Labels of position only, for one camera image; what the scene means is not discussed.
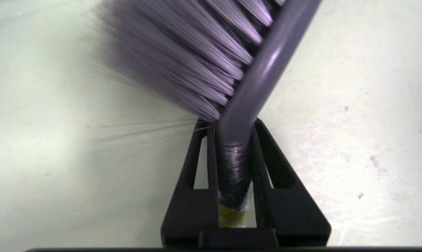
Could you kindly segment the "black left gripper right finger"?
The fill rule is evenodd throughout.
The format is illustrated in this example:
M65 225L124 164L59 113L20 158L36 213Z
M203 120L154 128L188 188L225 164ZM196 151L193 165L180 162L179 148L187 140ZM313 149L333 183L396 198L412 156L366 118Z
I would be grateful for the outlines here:
M250 169L257 226L275 230L280 247L325 247L329 221L260 119L251 134Z

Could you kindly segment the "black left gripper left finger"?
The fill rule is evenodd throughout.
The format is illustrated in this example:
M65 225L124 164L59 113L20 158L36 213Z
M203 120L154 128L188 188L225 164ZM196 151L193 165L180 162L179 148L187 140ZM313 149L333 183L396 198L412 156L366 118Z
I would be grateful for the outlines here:
M194 189L202 140L207 139L208 189ZM195 123L184 164L162 226L163 247L199 247L203 231L219 227L217 155L214 126Z

